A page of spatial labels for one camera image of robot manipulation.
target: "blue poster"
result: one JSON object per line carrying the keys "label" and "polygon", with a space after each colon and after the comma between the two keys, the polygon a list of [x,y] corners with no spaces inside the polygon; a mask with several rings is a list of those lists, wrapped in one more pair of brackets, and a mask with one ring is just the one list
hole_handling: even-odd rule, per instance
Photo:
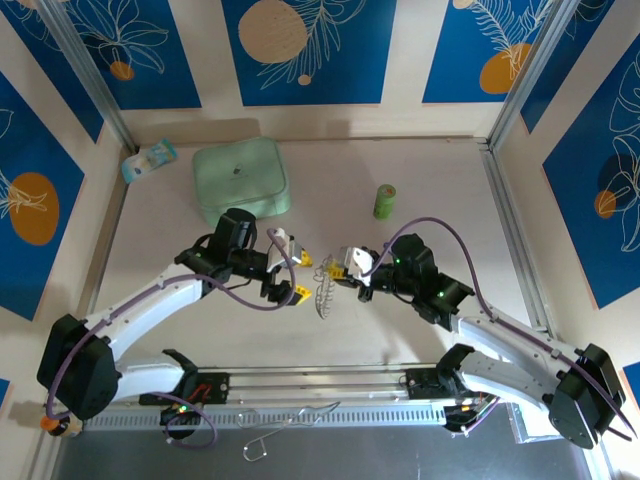
{"label": "blue poster", "polygon": [[73,73],[71,65],[60,52],[36,10],[27,5],[31,3],[24,0],[0,0],[0,10],[40,64],[60,96],[69,105],[87,134],[94,142],[97,141],[104,123],[102,116],[85,92],[78,77]]}
{"label": "blue poster", "polygon": [[423,103],[501,102],[553,0],[450,0]]}
{"label": "blue poster", "polygon": [[[46,61],[62,54],[53,53],[57,46],[40,17],[23,5],[29,2],[0,3],[5,10],[13,5],[12,12],[33,12],[10,20],[23,39],[36,37],[36,45],[28,46],[48,74],[67,70],[58,59],[53,65]],[[62,5],[121,109],[201,107],[168,0],[69,0]],[[30,33],[34,30],[46,33]]]}
{"label": "blue poster", "polygon": [[9,393],[9,381],[0,378],[0,412],[2,411],[2,406],[4,405],[4,399]]}
{"label": "blue poster", "polygon": [[625,377],[627,377],[627,382],[629,382],[629,386],[631,387],[631,393],[633,393],[635,397],[634,400],[640,407],[640,363],[634,363],[633,365],[624,367],[622,370],[624,371]]}
{"label": "blue poster", "polygon": [[640,287],[640,37],[544,170],[598,307]]}
{"label": "blue poster", "polygon": [[245,106],[380,103],[396,0],[222,0]]}
{"label": "blue poster", "polygon": [[538,124],[614,0],[582,0],[520,113],[529,132]]}
{"label": "blue poster", "polygon": [[0,307],[33,320],[84,173],[0,74]]}

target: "white robotic arm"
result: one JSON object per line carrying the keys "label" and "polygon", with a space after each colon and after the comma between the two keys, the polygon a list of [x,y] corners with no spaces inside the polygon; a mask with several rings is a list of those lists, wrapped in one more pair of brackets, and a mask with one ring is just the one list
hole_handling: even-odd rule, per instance
{"label": "white robotic arm", "polygon": [[[420,237],[400,236],[401,232],[383,252],[392,255],[390,263],[383,264],[377,252],[364,247],[346,247],[328,274],[340,285],[358,288],[363,302],[371,301],[375,291],[410,296],[405,302],[429,323],[487,346],[507,360],[455,345],[438,364],[439,381],[452,396],[466,389],[530,403],[548,413],[558,432],[582,448],[593,448],[616,415],[626,422],[620,412],[624,393],[604,350],[595,345],[578,350],[536,332],[489,305],[478,291],[485,314],[466,315],[478,312],[473,289],[439,272]],[[472,276],[477,289],[475,272]],[[428,381],[420,375],[408,374],[407,386],[410,396],[425,398]]]}
{"label": "white robotic arm", "polygon": [[[47,414],[59,416],[51,412],[54,396],[81,420],[126,397],[168,392],[186,398],[195,387],[197,368],[183,355],[166,350],[161,358],[126,362],[122,356],[160,322],[214,289],[258,310],[298,305],[309,298],[311,292],[296,285],[293,274],[294,265],[311,264],[309,255],[282,229],[268,232],[275,248],[257,252],[253,250],[255,232],[253,215],[230,209],[214,234],[200,238],[138,292],[85,320],[71,315],[59,319],[51,329],[37,375],[50,390]],[[283,264],[292,281],[277,284]],[[232,275],[261,282],[261,296],[277,305],[253,305],[237,297],[224,286]]]}

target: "beige circle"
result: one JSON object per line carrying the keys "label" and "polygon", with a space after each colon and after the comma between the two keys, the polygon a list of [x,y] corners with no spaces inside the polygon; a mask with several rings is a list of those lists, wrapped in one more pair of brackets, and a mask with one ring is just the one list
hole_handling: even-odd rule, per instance
{"label": "beige circle", "polygon": [[476,0],[453,0],[453,6],[459,10],[469,8]]}
{"label": "beige circle", "polygon": [[307,85],[311,85],[311,77],[309,75],[300,75],[298,77],[298,83],[303,87],[306,87]]}
{"label": "beige circle", "polygon": [[242,47],[261,63],[282,63],[307,45],[302,17],[281,0],[260,0],[246,11],[238,24]]}
{"label": "beige circle", "polygon": [[[68,1],[69,0],[58,0],[58,3],[63,3]],[[16,0],[16,2],[18,2],[21,5],[24,5],[27,8],[30,8],[31,10],[35,10],[36,8],[38,8],[38,6],[36,5],[36,0]]]}

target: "small bottle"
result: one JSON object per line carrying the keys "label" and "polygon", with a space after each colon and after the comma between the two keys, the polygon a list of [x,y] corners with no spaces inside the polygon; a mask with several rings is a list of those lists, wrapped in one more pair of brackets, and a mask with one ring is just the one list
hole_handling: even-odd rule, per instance
{"label": "small bottle", "polygon": [[75,437],[82,432],[82,420],[74,416],[54,420],[45,415],[40,420],[40,428],[52,437]]}
{"label": "small bottle", "polygon": [[389,218],[396,203],[396,189],[393,185],[384,184],[378,187],[376,203],[373,208],[373,216],[378,220]]}

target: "whisk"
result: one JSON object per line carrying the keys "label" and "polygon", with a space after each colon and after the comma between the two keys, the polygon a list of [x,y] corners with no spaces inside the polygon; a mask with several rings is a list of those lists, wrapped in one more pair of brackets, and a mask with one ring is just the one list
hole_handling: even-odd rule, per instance
{"label": "whisk", "polygon": [[313,279],[319,283],[316,289],[316,311],[320,318],[326,319],[331,313],[331,302],[333,301],[333,292],[336,288],[336,282],[329,275],[329,266],[333,264],[333,256],[329,255],[316,268]]}

